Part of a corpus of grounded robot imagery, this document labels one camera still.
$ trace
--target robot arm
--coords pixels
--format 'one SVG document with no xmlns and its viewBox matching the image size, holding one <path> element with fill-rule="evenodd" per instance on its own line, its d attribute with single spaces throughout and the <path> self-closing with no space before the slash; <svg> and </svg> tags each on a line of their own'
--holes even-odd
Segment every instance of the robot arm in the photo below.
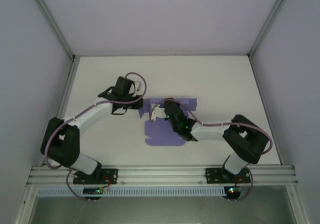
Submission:
<svg viewBox="0 0 320 224">
<path fill-rule="evenodd" d="M 268 138 L 256 129 L 232 123 L 257 127 L 242 115 L 236 115 L 230 125 L 201 125 L 196 120 L 187 118 L 180 104 L 168 98 L 164 101 L 164 112 L 174 132 L 186 141 L 217 140 L 226 141 L 234 153 L 222 167 L 222 176 L 228 182 L 248 164 L 257 164 L 268 143 Z"/>
<path fill-rule="evenodd" d="M 120 76 L 115 86 L 100 93 L 98 98 L 84 110 L 63 119 L 52 118 L 44 135 L 41 153 L 45 154 L 46 146 L 49 144 L 48 158 L 64 167 L 81 171 L 85 175 L 99 176 L 102 165 L 80 152 L 80 136 L 102 118 L 116 115 L 115 111 L 118 109 L 125 111 L 140 109 L 144 100 L 140 95 L 133 96 L 129 93 L 132 85 L 135 85 L 134 81 Z M 52 137 L 61 125 L 64 126 Z"/>
</svg>

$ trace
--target purple tape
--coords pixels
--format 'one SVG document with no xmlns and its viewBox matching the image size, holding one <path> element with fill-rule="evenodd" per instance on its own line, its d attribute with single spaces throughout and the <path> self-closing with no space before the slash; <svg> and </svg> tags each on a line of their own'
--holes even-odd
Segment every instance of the purple tape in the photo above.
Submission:
<svg viewBox="0 0 320 224">
<path fill-rule="evenodd" d="M 196 98 L 175 98 L 191 111 L 195 111 L 197 108 Z M 150 98 L 143 101 L 143 107 L 139 109 L 140 118 L 150 112 L 151 104 L 156 104 L 163 98 Z M 183 113 L 188 116 L 188 111 L 182 106 Z M 145 143 L 149 146 L 182 146 L 186 143 L 180 136 L 172 130 L 170 122 L 164 118 L 157 117 L 155 121 L 147 120 L 144 123 L 144 134 L 149 137 L 145 139 Z"/>
</svg>

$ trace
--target glass panel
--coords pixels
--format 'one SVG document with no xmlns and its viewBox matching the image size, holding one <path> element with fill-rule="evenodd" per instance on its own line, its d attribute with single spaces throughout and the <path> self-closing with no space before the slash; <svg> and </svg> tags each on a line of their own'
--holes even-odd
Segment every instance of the glass panel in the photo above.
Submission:
<svg viewBox="0 0 320 224">
<path fill-rule="evenodd" d="M 87 204 L 41 197 L 32 224 L 295 224 L 284 187 L 254 187 L 240 202 L 223 197 L 108 197 Z"/>
</svg>

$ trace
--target white table surface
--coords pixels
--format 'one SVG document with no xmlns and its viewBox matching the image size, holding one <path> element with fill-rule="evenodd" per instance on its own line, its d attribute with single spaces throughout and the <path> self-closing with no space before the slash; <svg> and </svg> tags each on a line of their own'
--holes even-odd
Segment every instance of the white table surface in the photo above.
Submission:
<svg viewBox="0 0 320 224">
<path fill-rule="evenodd" d="M 137 72 L 147 81 L 145 98 L 197 98 L 202 121 L 221 122 L 241 114 L 270 129 L 247 56 L 81 57 L 66 108 L 71 116 L 114 86 L 119 76 Z M 130 76 L 134 81 L 139 77 Z M 137 110 L 108 116 L 80 138 L 80 150 L 103 165 L 220 165 L 233 150 L 224 141 L 149 146 Z M 259 164 L 280 164 L 274 147 Z"/>
</svg>

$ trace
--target black mounting bracket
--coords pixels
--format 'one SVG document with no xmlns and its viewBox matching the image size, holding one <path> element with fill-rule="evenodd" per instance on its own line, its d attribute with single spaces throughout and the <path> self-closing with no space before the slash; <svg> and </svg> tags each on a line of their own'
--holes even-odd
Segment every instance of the black mounting bracket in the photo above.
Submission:
<svg viewBox="0 0 320 224">
<path fill-rule="evenodd" d="M 98 173 L 87 175 L 82 171 L 77 171 L 74 174 L 73 184 L 77 185 L 108 185 L 117 184 L 118 169 L 115 168 L 101 168 Z"/>
<path fill-rule="evenodd" d="M 251 183 L 250 173 L 248 169 L 243 168 L 237 175 L 233 175 L 231 179 L 227 180 L 224 178 L 222 168 L 206 168 L 205 177 L 207 184 L 241 184 L 241 183 Z"/>
</svg>

